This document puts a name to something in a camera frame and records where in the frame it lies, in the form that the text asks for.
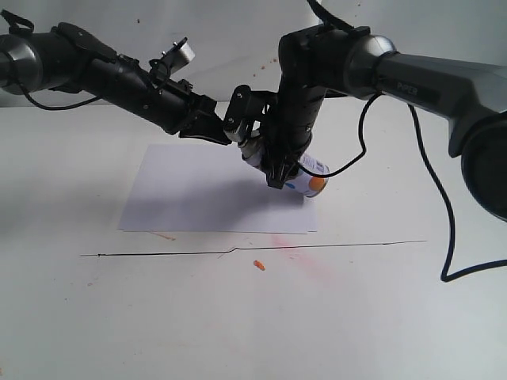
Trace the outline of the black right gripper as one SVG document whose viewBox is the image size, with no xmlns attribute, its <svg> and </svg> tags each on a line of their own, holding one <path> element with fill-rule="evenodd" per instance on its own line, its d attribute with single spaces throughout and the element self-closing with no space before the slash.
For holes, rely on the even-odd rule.
<svg viewBox="0 0 507 380">
<path fill-rule="evenodd" d="M 265 174 L 270 188 L 282 189 L 299 172 L 298 161 L 311 143 L 316 118 L 316 89 L 250 94 L 249 119 L 259 128 L 250 133 L 257 153 L 249 163 Z"/>
</svg>

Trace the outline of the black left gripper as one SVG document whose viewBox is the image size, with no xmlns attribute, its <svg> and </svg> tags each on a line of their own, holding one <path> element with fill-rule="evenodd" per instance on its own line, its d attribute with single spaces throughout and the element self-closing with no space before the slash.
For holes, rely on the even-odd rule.
<svg viewBox="0 0 507 380">
<path fill-rule="evenodd" d="M 193 92 L 186 80 L 171 79 L 156 88 L 157 100 L 170 118 L 163 128 L 181 139 L 200 139 L 223 146 L 231 140 L 223 131 L 223 121 L 215 114 L 216 101 Z"/>
</svg>

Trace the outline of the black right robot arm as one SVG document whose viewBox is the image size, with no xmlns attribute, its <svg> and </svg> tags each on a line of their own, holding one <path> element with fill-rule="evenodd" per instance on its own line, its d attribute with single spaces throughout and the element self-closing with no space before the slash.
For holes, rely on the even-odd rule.
<svg viewBox="0 0 507 380">
<path fill-rule="evenodd" d="M 448 121 L 448 153 L 460 158 L 475 201 L 506 217 L 506 69 L 484 63 L 407 55 L 366 27 L 318 25 L 280 39 L 281 80 L 261 129 L 267 183 L 282 188 L 309 147 L 329 91 L 367 100 L 388 95 Z"/>
</svg>

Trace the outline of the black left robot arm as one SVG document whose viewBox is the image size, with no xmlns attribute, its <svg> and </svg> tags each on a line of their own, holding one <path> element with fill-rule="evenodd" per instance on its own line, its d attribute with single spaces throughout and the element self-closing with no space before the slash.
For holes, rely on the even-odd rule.
<svg viewBox="0 0 507 380">
<path fill-rule="evenodd" d="M 35 92 L 87 92 L 159 126 L 169 135 L 230 144 L 216 115 L 216 102 L 171 79 L 163 59 L 144 70 L 137 59 L 117 53 L 86 30 L 60 23 L 50 32 L 11 30 L 1 37 L 1 88 L 38 108 Z"/>
</svg>

